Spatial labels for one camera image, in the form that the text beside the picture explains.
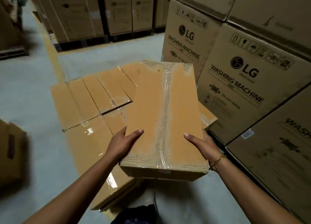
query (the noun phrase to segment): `hand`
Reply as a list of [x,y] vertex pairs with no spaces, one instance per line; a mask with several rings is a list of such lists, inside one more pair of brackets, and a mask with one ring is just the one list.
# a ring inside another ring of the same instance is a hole
[[213,142],[213,139],[206,133],[205,130],[203,130],[203,140],[188,133],[185,133],[184,137],[194,144],[199,149],[203,157],[210,163],[215,162],[220,156],[223,155]]
[[144,133],[143,129],[139,129],[125,136],[126,127],[117,132],[108,145],[105,157],[111,159],[116,164],[127,154],[135,141]]

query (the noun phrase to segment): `gold chain bracelet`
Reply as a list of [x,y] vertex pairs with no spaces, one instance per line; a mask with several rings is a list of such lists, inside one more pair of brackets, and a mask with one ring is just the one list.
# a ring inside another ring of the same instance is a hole
[[226,155],[220,156],[215,162],[213,162],[213,163],[210,165],[209,170],[212,170],[212,167],[213,167],[213,166],[215,166],[220,160],[222,160],[223,158],[226,158],[226,157],[227,157]]

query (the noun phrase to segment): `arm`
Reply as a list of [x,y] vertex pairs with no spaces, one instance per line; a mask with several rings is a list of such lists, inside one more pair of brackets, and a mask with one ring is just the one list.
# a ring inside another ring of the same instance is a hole
[[[210,138],[205,131],[203,131],[203,133],[203,140],[186,133],[184,137],[193,143],[208,161],[213,163],[223,154],[214,144],[212,138]],[[219,174],[251,223],[301,223],[290,212],[253,183],[251,179],[228,159],[221,159],[212,168]]]
[[24,224],[78,223],[114,166],[143,133],[140,129],[125,136],[125,131],[126,127],[116,133],[105,155],[97,163],[55,199],[28,218]]

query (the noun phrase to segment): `dark pants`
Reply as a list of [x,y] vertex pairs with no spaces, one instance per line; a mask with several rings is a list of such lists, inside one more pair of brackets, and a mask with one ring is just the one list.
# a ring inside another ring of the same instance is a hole
[[111,224],[156,224],[156,208],[153,204],[123,210]]

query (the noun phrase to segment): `gray floor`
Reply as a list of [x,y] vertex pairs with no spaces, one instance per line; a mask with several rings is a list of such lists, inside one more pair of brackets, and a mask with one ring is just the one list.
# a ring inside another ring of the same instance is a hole
[[[61,131],[49,87],[56,84],[45,43],[29,7],[24,27],[33,42],[29,57],[0,61],[0,118],[23,128],[29,137],[29,182],[0,196],[1,223],[21,223],[70,185],[78,175]],[[108,44],[59,56],[66,79],[127,62],[160,60],[163,34]],[[156,181],[163,223],[249,223],[215,172],[193,183]],[[104,213],[88,210],[80,223],[110,223]]]

